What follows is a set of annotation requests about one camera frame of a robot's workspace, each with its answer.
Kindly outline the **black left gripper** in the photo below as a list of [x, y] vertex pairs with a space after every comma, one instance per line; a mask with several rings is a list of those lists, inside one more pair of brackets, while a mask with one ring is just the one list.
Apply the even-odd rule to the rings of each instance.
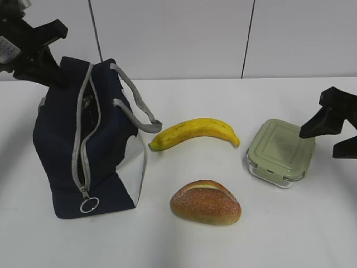
[[1, 72], [13, 73], [18, 80], [26, 80], [45, 86], [69, 87], [69, 79], [55, 61], [49, 47], [30, 55], [15, 68], [18, 57], [30, 45], [49, 45], [67, 37], [68, 28], [56, 19], [44, 25], [32, 27], [20, 17], [1, 18]]

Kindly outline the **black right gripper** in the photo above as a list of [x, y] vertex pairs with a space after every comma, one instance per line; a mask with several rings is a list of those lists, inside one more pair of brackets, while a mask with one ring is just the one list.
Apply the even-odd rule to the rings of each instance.
[[[301, 126], [300, 138], [338, 135], [342, 131], [344, 117], [350, 123], [356, 123], [356, 95], [330, 87], [321, 93], [319, 104], [323, 107]], [[357, 140], [350, 138], [335, 144], [332, 156], [336, 159], [357, 159]]]

